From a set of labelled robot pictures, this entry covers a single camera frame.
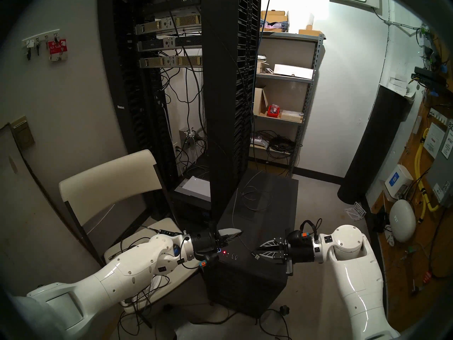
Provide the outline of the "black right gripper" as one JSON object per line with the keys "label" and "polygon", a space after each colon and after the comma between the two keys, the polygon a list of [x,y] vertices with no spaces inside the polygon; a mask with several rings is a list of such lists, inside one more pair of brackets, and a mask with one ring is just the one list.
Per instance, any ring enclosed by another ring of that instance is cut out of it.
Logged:
{"label": "black right gripper", "polygon": [[309,233],[293,231],[286,239],[272,239],[262,243],[258,254],[270,261],[285,261],[286,274],[293,275],[294,264],[314,262],[313,238]]}

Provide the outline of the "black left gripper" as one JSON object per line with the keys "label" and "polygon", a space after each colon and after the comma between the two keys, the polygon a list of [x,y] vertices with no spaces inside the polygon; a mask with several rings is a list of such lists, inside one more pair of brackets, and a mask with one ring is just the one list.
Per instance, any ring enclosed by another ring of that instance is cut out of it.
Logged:
{"label": "black left gripper", "polygon": [[[229,242],[239,237],[243,231],[237,228],[219,229],[219,246],[226,247]],[[211,230],[191,233],[193,254],[199,262],[218,262],[217,233]]]}

